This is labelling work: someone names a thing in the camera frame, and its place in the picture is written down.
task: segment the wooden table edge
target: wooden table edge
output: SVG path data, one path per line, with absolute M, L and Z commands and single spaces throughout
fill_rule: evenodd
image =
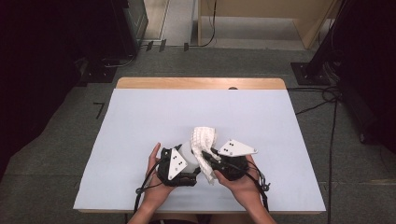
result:
M 285 90 L 278 77 L 122 77 L 116 89 Z

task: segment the black cable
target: black cable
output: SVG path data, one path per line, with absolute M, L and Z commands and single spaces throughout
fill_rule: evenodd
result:
M 334 131 L 335 131 L 335 121 L 337 116 L 337 105 L 338 101 L 335 100 L 334 111 L 332 116 L 332 136 L 330 139 L 330 148 L 329 148 L 329 204 L 328 204 L 328 213 L 327 213 L 327 223 L 332 223 L 332 143 L 334 140 Z
M 303 114 L 305 112 L 308 112 L 310 110 L 316 109 L 322 105 L 326 105 L 327 103 L 334 103 L 337 100 L 340 100 L 340 94 L 338 93 L 339 90 L 336 86 L 330 86 L 328 88 L 311 88 L 311 87 L 302 87 L 302 88 L 287 88 L 288 91 L 314 91 L 314 92 L 321 92 L 321 96 L 324 102 L 318 104 L 318 105 L 314 105 L 312 107 L 308 107 L 307 109 L 304 109 L 302 111 L 299 111 L 297 113 L 295 113 L 295 115 L 300 115 Z M 331 99 L 326 98 L 326 93 L 330 93 L 332 95 Z
M 259 175 L 260 175 L 260 178 L 264 181 L 264 183 L 265 183 L 265 175 L 262 173 L 262 171 L 260 171 L 260 169 L 259 169 L 259 167 L 257 167 L 257 165 L 256 164 L 254 164 L 253 162 L 251 162 L 251 161 L 247 161 L 248 163 L 250 163 L 250 164 L 252 164 L 255 168 L 252 168 L 252 169 L 255 169 L 257 172 L 259 172 Z
M 163 184 L 163 182 L 159 183 L 158 185 L 146 187 L 146 188 L 143 189 L 143 191 L 146 191 L 147 189 L 152 189 L 152 188 L 158 187 L 158 186 L 160 186 L 161 184 Z
M 155 162 L 155 164 L 151 167 L 151 170 L 148 172 L 148 174 L 146 175 L 145 181 L 143 181 L 142 187 L 138 188 L 136 190 L 136 200 L 134 201 L 134 214 L 137 211 L 137 208 L 139 206 L 140 203 L 140 197 L 142 196 L 142 193 L 147 189 L 145 188 L 149 178 L 151 177 L 152 173 L 154 172 L 155 168 L 157 168 L 158 164 L 160 164 L 160 162 L 163 160 L 158 160 L 157 162 Z
M 338 83 L 341 78 L 337 76 L 336 70 L 333 68 L 336 65 L 336 62 L 326 61 L 323 63 L 323 72 L 331 78 L 334 82 Z
M 105 65 L 105 67 L 107 67 L 107 68 L 114 68 L 114 67 L 123 67 L 123 66 L 126 66 L 126 65 L 128 65 L 131 61 L 133 61 L 134 60 L 134 55 L 130 55 L 130 57 L 132 57 L 127 63 L 122 63 L 122 64 L 114 64 L 114 65 Z
M 213 8 L 213 33 L 212 33 L 212 37 L 210 38 L 209 42 L 207 42 L 206 44 L 204 44 L 202 46 L 199 46 L 199 47 L 204 48 L 204 47 L 208 46 L 212 42 L 213 38 L 215 37 L 215 33 L 216 33 L 216 6 L 217 6 L 217 4 L 218 4 L 218 0 L 215 0 L 215 6 Z

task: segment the person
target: person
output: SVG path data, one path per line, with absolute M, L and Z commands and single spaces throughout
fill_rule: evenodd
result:
M 158 143 L 149 155 L 146 175 L 158 160 L 156 156 L 160 150 L 160 147 L 161 144 Z M 250 155 L 247 156 L 247 160 L 254 164 L 254 160 Z M 259 175 L 255 169 L 248 169 L 248 172 L 256 179 L 259 178 Z M 250 215 L 254 223 L 275 223 L 270 214 L 262 205 L 261 195 L 251 179 L 249 179 L 247 176 L 243 176 L 242 178 L 235 181 L 229 181 L 219 171 L 214 171 L 214 173 L 219 180 L 219 183 L 227 187 L 235 199 L 247 210 L 247 213 Z M 143 202 L 140 204 L 140 207 L 136 213 L 129 220 L 128 224 L 142 224 L 150 222 L 151 217 L 154 215 L 157 208 L 166 201 L 172 190 L 176 188 L 165 186 L 161 183 L 161 180 L 154 173 L 149 185 L 160 185 L 145 191 Z

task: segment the black robotic part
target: black robotic part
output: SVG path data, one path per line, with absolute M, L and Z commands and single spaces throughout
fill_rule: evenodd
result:
M 175 147 L 176 150 L 179 150 L 180 148 L 181 145 Z M 162 162 L 160 162 L 158 166 L 157 176 L 166 186 L 195 186 L 195 184 L 197 183 L 196 176 L 201 172 L 200 168 L 195 169 L 194 173 L 179 173 L 172 180 L 169 180 L 168 175 L 169 166 L 171 164 L 171 149 L 163 148 L 163 150 L 161 151 L 161 160 Z
M 219 155 L 219 153 L 215 149 L 212 148 L 211 150 L 216 155 Z M 241 178 L 242 176 L 245 175 L 245 171 L 248 170 L 248 161 L 245 156 L 226 157 L 223 155 L 219 155 L 221 157 L 221 162 L 218 162 L 215 159 L 213 159 L 213 157 L 208 153 L 203 152 L 203 155 L 204 155 L 204 159 L 210 162 L 210 165 L 212 166 L 213 170 L 220 171 L 224 175 L 224 177 L 226 177 L 230 181 L 234 181 Z M 227 164 L 236 166 L 239 169 L 236 169 Z

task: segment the person's right hand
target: person's right hand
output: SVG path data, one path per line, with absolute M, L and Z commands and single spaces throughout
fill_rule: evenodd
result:
M 259 174 L 255 170 L 254 160 L 250 155 L 247 155 L 248 170 L 247 172 L 253 176 L 256 180 L 259 179 Z M 232 193 L 235 199 L 247 209 L 248 203 L 262 203 L 259 190 L 256 188 L 253 181 L 244 175 L 243 177 L 230 181 L 224 177 L 224 175 L 215 170 L 215 175 L 219 180 L 219 183 L 225 187 L 227 187 Z
M 250 155 L 247 156 L 247 161 L 249 161 L 247 172 L 256 180 L 259 179 L 259 174 L 253 165 L 254 160 Z M 242 178 L 229 181 L 221 172 L 215 170 L 214 173 L 219 183 L 233 193 L 235 199 L 247 210 L 255 223 L 276 223 L 262 205 L 259 190 L 249 177 L 244 175 Z

